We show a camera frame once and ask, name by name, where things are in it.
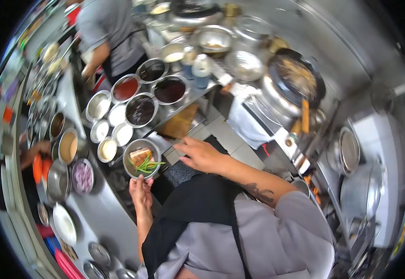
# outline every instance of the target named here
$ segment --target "arm tattoo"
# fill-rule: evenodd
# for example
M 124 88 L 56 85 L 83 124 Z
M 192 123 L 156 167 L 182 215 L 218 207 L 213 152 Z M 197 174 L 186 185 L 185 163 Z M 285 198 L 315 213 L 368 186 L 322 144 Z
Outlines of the arm tattoo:
M 274 199 L 269 198 L 266 196 L 266 193 L 274 194 L 271 190 L 265 189 L 265 190 L 259 190 L 257 188 L 257 183 L 249 183 L 249 184 L 241 184 L 241 186 L 248 191 L 251 195 L 253 195 L 255 198 L 259 199 L 262 202 L 267 202 L 267 203 L 273 203 Z

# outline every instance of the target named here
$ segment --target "cutting board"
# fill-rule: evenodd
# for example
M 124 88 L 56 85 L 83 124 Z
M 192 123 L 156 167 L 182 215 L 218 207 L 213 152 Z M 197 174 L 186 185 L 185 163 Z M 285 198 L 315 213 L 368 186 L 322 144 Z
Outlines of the cutting board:
M 196 111 L 198 111 L 197 103 L 189 105 L 162 125 L 158 133 L 173 138 L 183 138 L 187 136 L 190 125 L 195 118 Z

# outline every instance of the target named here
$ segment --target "plastic bottle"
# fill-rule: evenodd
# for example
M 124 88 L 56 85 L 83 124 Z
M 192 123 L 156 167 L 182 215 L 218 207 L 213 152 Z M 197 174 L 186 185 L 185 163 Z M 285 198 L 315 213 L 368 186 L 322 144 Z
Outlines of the plastic bottle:
M 206 54 L 199 54 L 193 62 L 192 73 L 195 76 L 196 87 L 206 88 L 212 73 L 209 58 Z
M 192 66 L 193 62 L 196 58 L 196 51 L 192 46 L 186 46 L 184 48 L 184 58 L 181 60 L 183 68 L 184 68 L 184 76 L 188 80 L 194 79 L 194 75 L 192 73 Z

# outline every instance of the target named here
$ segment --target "gray t-shirt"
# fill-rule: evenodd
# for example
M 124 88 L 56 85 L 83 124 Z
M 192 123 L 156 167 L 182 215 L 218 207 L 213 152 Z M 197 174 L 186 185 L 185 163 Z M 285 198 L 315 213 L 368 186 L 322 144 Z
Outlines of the gray t-shirt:
M 144 55 L 142 43 L 134 34 L 131 1 L 129 0 L 85 0 L 77 16 L 77 30 L 89 50 L 109 42 L 112 75 L 120 75 L 131 68 Z
M 330 229 L 305 194 L 285 194 L 275 210 L 245 195 L 239 195 L 234 204 L 243 255 L 253 279 L 328 278 L 334 262 Z M 155 278 L 174 279 L 182 266 L 199 279 L 244 278 L 232 228 L 226 225 L 190 223 Z M 144 263 L 136 278 L 148 278 Z

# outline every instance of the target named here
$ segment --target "soy sauce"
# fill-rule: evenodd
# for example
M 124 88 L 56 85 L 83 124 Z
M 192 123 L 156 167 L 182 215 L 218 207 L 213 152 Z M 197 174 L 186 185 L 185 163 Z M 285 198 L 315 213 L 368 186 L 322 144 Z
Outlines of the soy sauce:
M 133 125 L 145 125 L 154 114 L 154 103 L 150 97 L 140 97 L 127 108 L 126 116 Z
M 156 85 L 154 95 L 163 103 L 173 103 L 179 100 L 185 93 L 184 82 L 175 77 L 165 79 Z
M 163 63 L 156 63 L 142 69 L 139 76 L 144 81 L 154 81 L 160 78 L 164 72 L 165 65 Z

